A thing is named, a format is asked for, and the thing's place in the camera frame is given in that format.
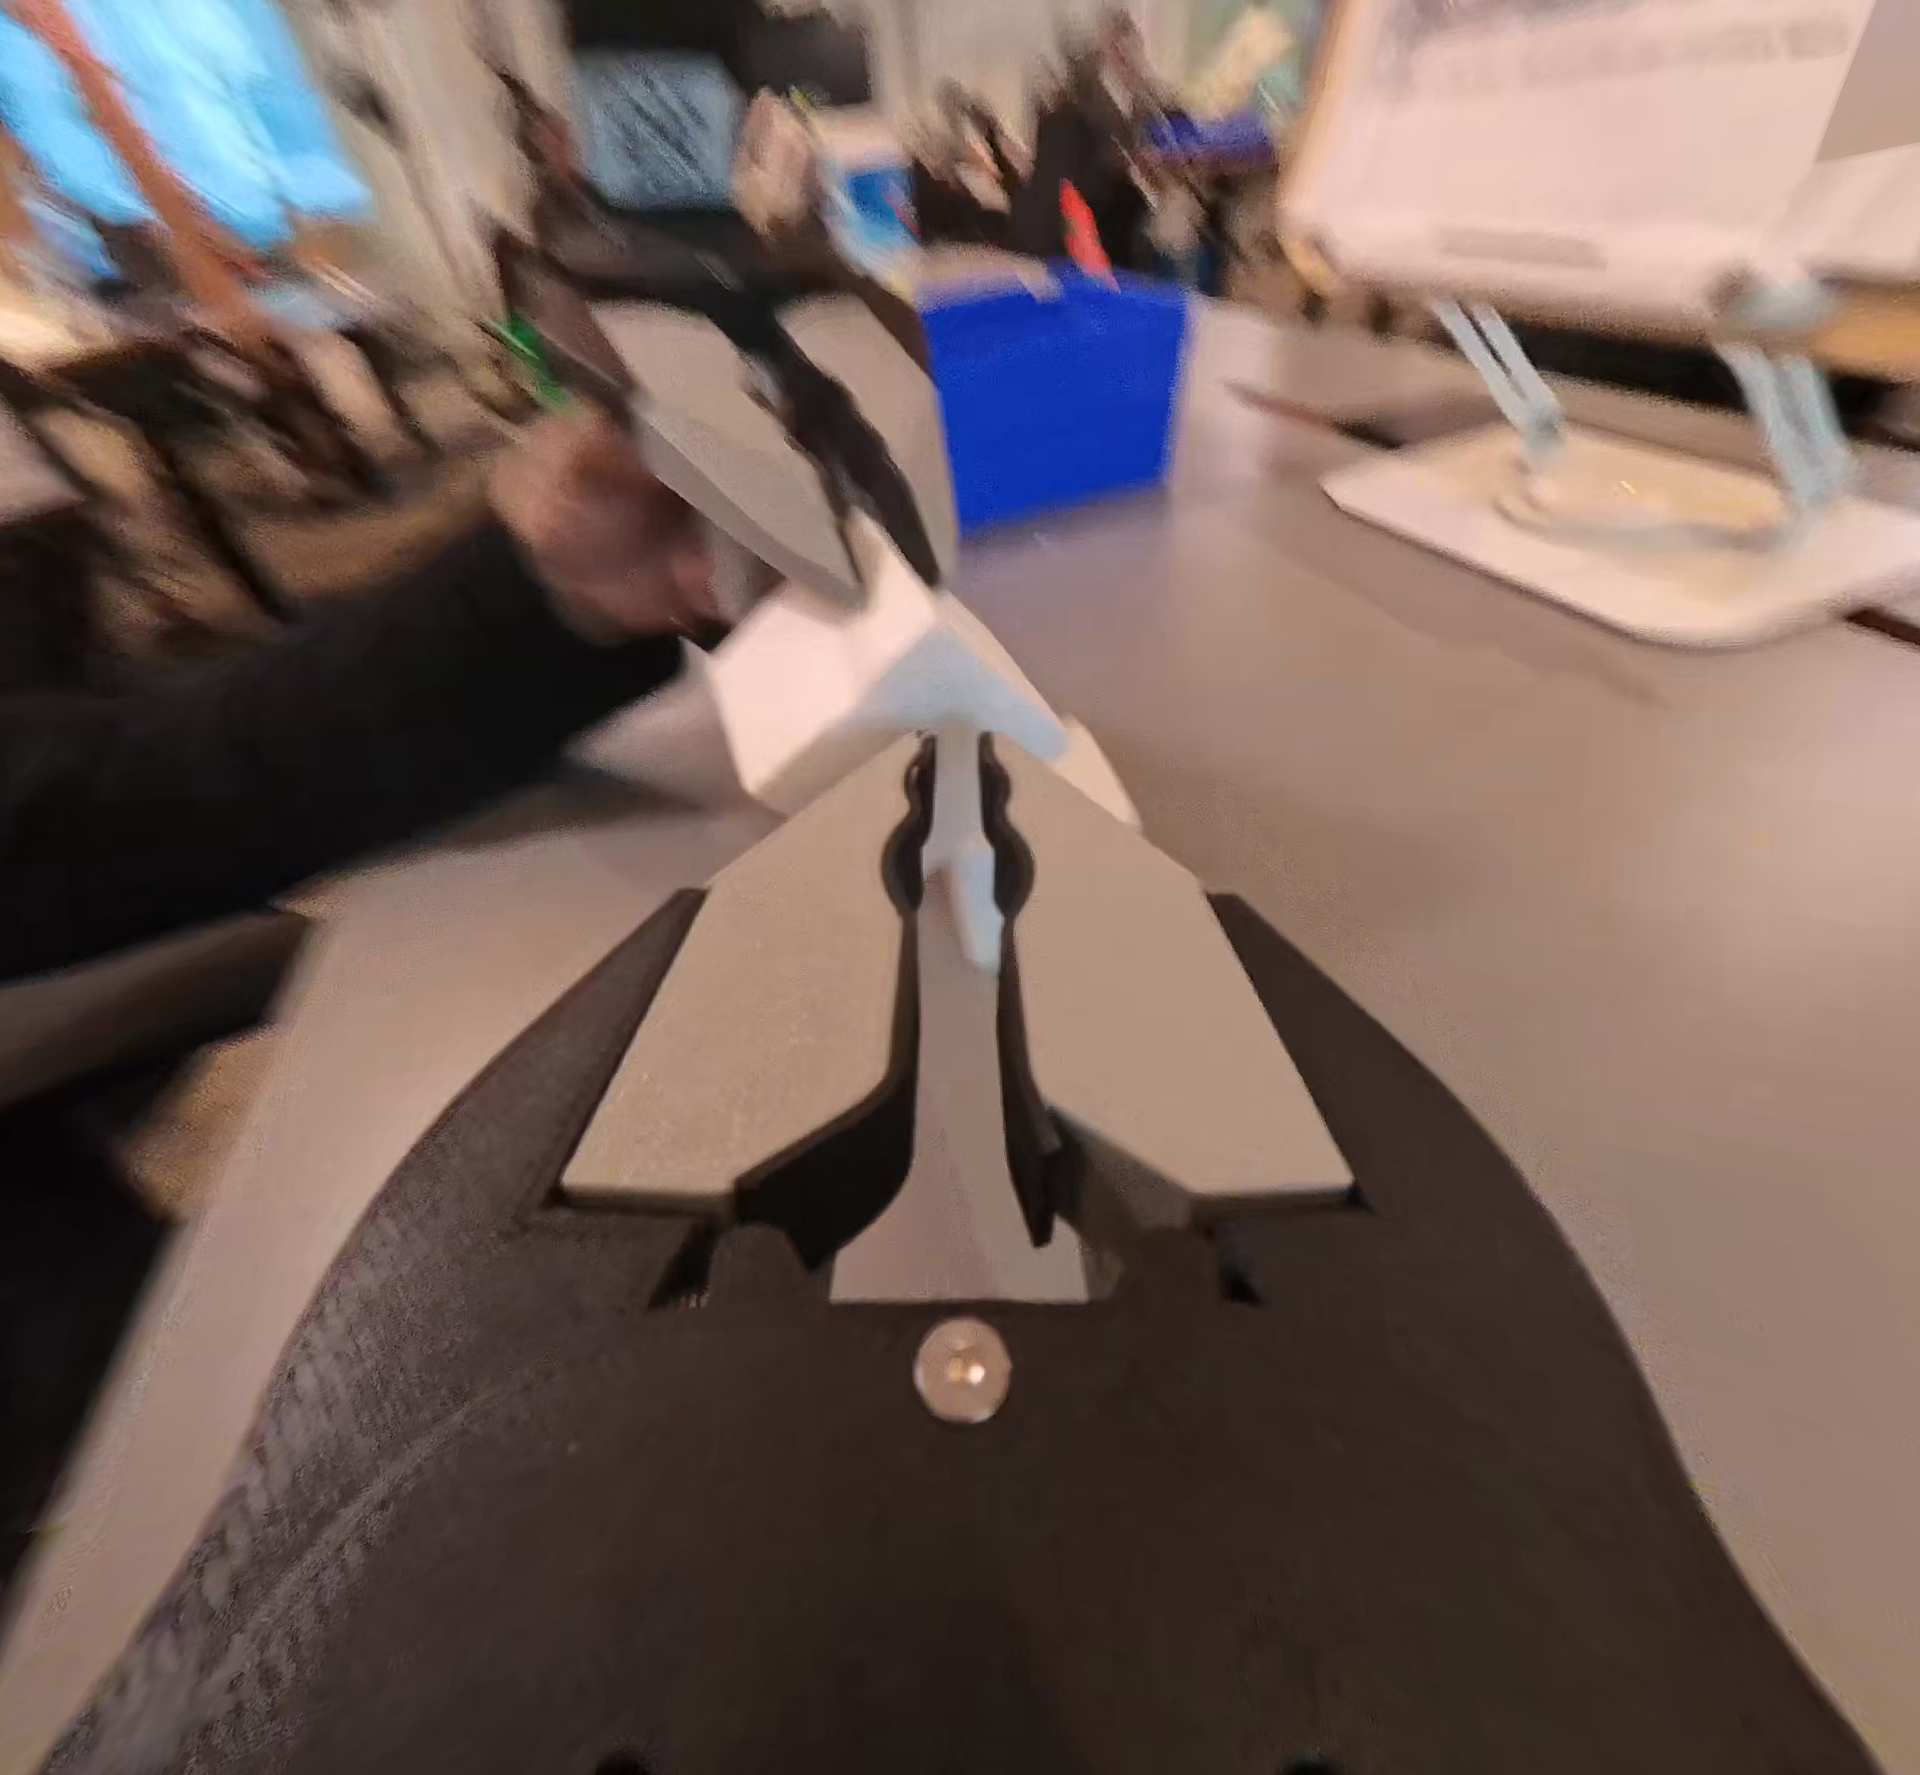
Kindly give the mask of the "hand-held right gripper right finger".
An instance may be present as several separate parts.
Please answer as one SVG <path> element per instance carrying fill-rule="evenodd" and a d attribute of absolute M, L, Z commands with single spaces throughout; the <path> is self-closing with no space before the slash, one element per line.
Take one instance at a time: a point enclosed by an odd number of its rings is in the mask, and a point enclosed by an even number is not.
<path fill-rule="evenodd" d="M 1004 1153 L 1033 1246 L 1344 1203 L 1352 1168 L 1202 884 L 1005 736 L 978 779 Z"/>

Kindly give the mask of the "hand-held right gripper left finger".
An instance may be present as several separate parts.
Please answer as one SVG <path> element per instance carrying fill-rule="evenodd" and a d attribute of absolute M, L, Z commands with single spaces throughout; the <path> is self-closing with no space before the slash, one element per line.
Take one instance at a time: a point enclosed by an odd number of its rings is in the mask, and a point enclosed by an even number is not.
<path fill-rule="evenodd" d="M 913 1153 L 917 910 L 906 736 L 707 882 L 558 1195 L 836 1256 Z"/>

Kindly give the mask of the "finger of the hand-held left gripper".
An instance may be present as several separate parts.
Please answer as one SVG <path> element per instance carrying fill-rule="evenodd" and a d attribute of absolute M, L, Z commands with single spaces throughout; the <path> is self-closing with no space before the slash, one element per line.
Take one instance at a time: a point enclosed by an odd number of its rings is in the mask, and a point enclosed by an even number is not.
<path fill-rule="evenodd" d="M 827 606 L 867 587 L 819 469 L 753 389 L 753 366 L 691 312 L 600 312 L 623 364 L 639 455 L 707 539 L 715 606 L 757 606 L 787 585 Z"/>
<path fill-rule="evenodd" d="M 945 589 L 959 519 L 917 311 L 900 294 L 806 294 L 776 309 L 776 329 L 795 436 L 827 490 Z"/>

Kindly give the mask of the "blue plastic bin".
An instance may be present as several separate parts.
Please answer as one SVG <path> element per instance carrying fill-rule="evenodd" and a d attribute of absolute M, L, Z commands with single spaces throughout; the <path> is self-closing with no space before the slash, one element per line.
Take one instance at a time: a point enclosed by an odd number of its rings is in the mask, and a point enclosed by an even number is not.
<path fill-rule="evenodd" d="M 1162 485 L 1192 292 L 1057 263 L 920 305 L 962 538 Z"/>

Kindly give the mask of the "white hard foam cube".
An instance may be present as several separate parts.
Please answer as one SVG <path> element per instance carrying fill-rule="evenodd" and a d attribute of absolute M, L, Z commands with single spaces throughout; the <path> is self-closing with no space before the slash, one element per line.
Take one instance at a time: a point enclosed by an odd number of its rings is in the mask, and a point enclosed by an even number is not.
<path fill-rule="evenodd" d="M 945 884 L 959 946 L 996 971 L 1002 915 L 978 745 L 1005 736 L 1111 818 L 1139 813 L 1091 731 L 1059 715 L 971 612 L 893 549 L 842 607 L 782 587 L 707 663 L 731 766 L 748 798 L 795 813 L 904 736 L 934 745 L 925 876 Z"/>

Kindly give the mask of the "person's left forearm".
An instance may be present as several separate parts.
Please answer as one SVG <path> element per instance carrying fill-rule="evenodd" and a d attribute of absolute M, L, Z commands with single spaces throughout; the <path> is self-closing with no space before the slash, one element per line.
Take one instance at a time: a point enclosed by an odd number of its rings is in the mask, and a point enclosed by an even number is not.
<path fill-rule="evenodd" d="M 485 522 L 225 658 L 7 693 L 3 980 L 259 910 L 459 820 L 681 668 L 678 636 L 576 629 Z"/>

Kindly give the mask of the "person's left hand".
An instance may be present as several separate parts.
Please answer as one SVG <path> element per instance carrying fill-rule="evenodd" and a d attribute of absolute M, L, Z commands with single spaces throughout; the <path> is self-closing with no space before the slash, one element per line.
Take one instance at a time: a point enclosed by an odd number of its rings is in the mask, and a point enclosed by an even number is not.
<path fill-rule="evenodd" d="M 701 517 L 610 418 L 535 421 L 495 463 L 491 507 L 576 634 L 618 643 L 722 625 Z"/>

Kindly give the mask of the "orange traffic cone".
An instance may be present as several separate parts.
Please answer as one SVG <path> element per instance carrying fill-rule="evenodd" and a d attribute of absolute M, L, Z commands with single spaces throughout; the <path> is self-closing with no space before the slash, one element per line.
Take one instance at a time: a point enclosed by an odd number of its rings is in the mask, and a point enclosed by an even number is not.
<path fill-rule="evenodd" d="M 1067 262 L 1089 285 L 1116 290 L 1116 270 L 1101 242 L 1098 217 L 1083 192 L 1067 177 L 1057 182 L 1061 244 Z"/>

